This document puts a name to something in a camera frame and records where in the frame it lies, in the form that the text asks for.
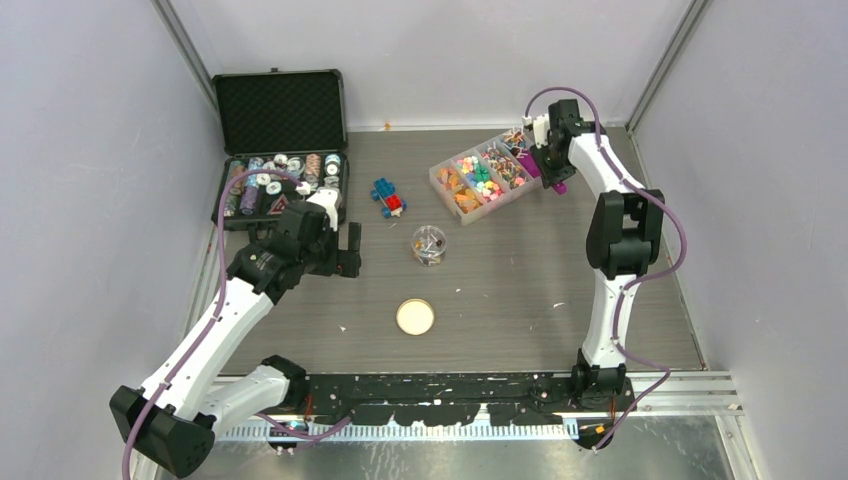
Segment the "magenta plastic scoop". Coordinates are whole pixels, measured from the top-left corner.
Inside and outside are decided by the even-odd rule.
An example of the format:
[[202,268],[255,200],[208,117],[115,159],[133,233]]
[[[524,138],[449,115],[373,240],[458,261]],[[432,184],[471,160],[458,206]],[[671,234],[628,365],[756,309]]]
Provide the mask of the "magenta plastic scoop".
[[[541,170],[536,165],[531,153],[528,150],[520,150],[517,160],[524,167],[524,169],[534,178],[543,183]],[[549,186],[544,186],[546,189],[552,189],[558,195],[564,195],[568,191],[568,187],[565,183],[553,183]]]

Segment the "clear plastic jar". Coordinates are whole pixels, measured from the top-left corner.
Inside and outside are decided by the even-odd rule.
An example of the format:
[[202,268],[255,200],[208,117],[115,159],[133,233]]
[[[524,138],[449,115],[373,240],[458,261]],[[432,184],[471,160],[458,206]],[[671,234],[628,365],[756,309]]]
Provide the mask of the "clear plastic jar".
[[421,226],[412,235],[413,257],[425,267],[439,265],[444,258],[446,246],[444,231],[434,225]]

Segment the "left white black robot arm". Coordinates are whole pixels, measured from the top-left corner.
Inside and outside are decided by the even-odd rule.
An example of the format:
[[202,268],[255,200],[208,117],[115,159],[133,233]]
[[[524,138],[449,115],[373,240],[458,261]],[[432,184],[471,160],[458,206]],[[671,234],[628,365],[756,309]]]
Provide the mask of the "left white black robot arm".
[[141,386],[120,386],[110,398],[125,442],[124,478],[134,453],[186,478],[239,423],[272,407],[293,414],[305,405],[305,370],[279,355],[227,387],[211,387],[246,335],[303,276],[358,277],[362,226],[351,222],[347,232],[341,248],[332,207],[296,201],[264,238],[233,256],[216,298],[176,350]]

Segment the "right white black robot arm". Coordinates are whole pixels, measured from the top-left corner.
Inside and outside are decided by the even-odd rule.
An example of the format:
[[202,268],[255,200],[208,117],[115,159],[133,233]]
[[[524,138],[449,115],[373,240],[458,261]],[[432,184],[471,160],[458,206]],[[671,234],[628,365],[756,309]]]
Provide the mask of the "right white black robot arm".
[[612,151],[603,128],[584,120],[575,100],[522,118],[531,158],[546,188],[561,190],[581,174],[596,200],[585,252],[595,275],[589,331],[566,382],[571,402],[596,410],[626,386],[627,330],[637,282],[658,257],[663,194],[647,190]]

